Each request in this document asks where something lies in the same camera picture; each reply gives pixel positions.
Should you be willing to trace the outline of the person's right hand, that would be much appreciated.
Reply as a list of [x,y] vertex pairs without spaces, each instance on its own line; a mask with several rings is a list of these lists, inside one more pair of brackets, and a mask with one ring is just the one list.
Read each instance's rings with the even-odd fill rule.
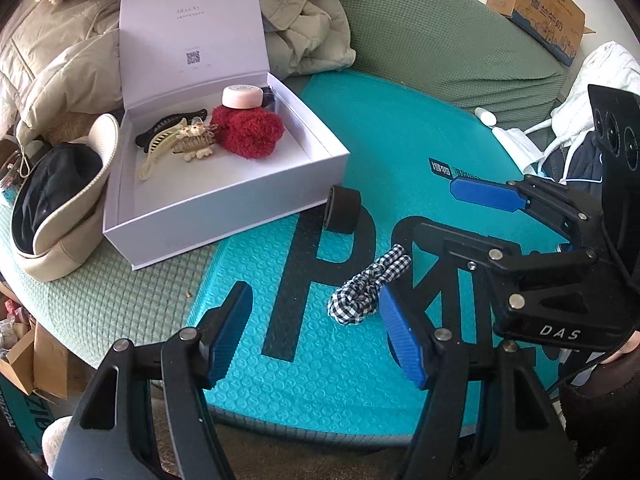
[[601,365],[610,364],[622,358],[623,356],[626,356],[626,354],[636,350],[639,344],[640,344],[640,332],[638,330],[635,330],[632,333],[632,335],[629,337],[629,339],[618,350],[616,350],[606,359],[603,359],[601,361]]

